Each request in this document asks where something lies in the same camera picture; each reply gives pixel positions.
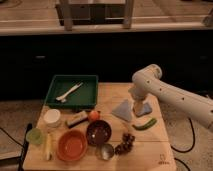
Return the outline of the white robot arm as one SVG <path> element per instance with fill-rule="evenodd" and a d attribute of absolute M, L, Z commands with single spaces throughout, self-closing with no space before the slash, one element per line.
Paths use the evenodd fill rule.
<path fill-rule="evenodd" d="M 151 64 L 132 76 L 129 92 L 135 101 L 143 100 L 148 93 L 179 108 L 203 127 L 213 132 L 213 100 L 161 81 L 162 70 Z"/>

